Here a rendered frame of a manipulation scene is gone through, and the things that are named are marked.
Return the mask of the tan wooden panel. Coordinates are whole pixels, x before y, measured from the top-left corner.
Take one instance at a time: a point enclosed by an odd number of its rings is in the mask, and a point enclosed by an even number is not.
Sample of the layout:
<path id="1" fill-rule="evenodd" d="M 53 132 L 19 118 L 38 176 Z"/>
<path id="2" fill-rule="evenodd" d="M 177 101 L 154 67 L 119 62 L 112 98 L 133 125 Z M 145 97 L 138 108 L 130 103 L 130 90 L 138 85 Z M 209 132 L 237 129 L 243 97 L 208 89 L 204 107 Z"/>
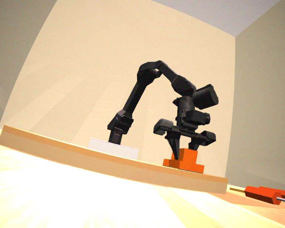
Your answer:
<path id="1" fill-rule="evenodd" d="M 130 180 L 186 190 L 226 194 L 228 178 L 183 171 L 63 142 L 3 126 L 0 145 L 48 160 Z"/>

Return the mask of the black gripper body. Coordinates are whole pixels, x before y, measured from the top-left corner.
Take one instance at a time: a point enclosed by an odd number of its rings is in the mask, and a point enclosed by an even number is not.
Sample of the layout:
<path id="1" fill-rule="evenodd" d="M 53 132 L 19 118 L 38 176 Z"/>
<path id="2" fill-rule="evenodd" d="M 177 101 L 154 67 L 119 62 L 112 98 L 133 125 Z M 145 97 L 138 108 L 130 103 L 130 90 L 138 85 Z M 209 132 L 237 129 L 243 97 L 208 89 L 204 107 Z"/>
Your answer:
<path id="1" fill-rule="evenodd" d="M 205 138 L 206 141 L 204 143 L 200 144 L 201 146 L 207 146 L 207 145 L 216 141 L 216 135 L 212 132 L 204 130 L 201 133 L 196 133 L 195 130 L 197 129 L 197 126 L 195 127 L 195 125 L 189 124 L 186 122 L 184 122 L 184 124 L 180 125 L 180 116 L 181 116 L 183 110 L 189 111 L 192 109 L 183 108 L 183 109 L 178 110 L 177 117 L 175 118 L 175 121 L 177 121 L 176 126 L 173 125 L 174 123 L 172 121 L 161 118 L 155 124 L 153 133 L 163 136 L 165 133 L 168 134 L 171 131 L 179 131 L 179 132 L 181 132 L 182 136 L 191 137 L 191 141 L 193 141 L 194 139 L 196 139 L 198 137 Z"/>

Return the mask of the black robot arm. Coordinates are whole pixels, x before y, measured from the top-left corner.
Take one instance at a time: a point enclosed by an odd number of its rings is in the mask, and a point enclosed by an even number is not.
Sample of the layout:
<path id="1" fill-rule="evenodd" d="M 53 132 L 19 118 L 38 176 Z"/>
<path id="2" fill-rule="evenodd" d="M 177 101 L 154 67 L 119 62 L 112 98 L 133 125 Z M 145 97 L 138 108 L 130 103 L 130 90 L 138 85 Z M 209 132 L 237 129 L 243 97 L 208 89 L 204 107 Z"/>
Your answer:
<path id="1" fill-rule="evenodd" d="M 159 71 L 156 71 L 158 69 Z M 178 108 L 177 111 L 183 108 L 190 108 L 192 110 L 183 110 L 180 116 L 180 125 L 184 122 L 198 125 L 206 125 L 210 123 L 210 114 L 203 113 L 200 110 L 209 108 L 219 103 L 218 96 L 214 87 L 209 84 L 203 88 L 196 89 L 185 77 L 176 74 L 163 61 L 150 61 L 142 64 L 137 73 L 137 82 L 126 101 L 122 110 L 116 113 L 115 117 L 108 124 L 107 129 L 110 130 L 110 137 L 108 142 L 120 145 L 122 135 L 126 135 L 131 127 L 134 119 L 132 114 L 145 90 L 145 88 L 153 83 L 156 78 L 164 75 L 171 82 L 174 91 L 182 97 L 176 98 L 172 103 Z"/>

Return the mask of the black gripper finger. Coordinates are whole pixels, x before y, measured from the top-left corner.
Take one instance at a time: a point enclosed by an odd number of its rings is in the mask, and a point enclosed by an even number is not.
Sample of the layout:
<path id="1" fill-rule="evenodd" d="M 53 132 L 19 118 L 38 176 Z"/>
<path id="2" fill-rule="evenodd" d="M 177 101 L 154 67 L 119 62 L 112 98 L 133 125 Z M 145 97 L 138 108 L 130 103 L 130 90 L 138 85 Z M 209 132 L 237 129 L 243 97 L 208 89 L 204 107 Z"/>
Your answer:
<path id="1" fill-rule="evenodd" d="M 198 137 L 198 138 L 194 139 L 193 141 L 191 141 L 190 143 L 188 143 L 188 147 L 190 149 L 197 151 L 199 148 L 199 145 L 204 143 L 205 141 L 206 141 L 205 138 Z"/>
<path id="2" fill-rule="evenodd" d="M 181 132 L 171 131 L 164 137 L 169 142 L 176 160 L 179 159 L 180 154 L 180 136 Z"/>

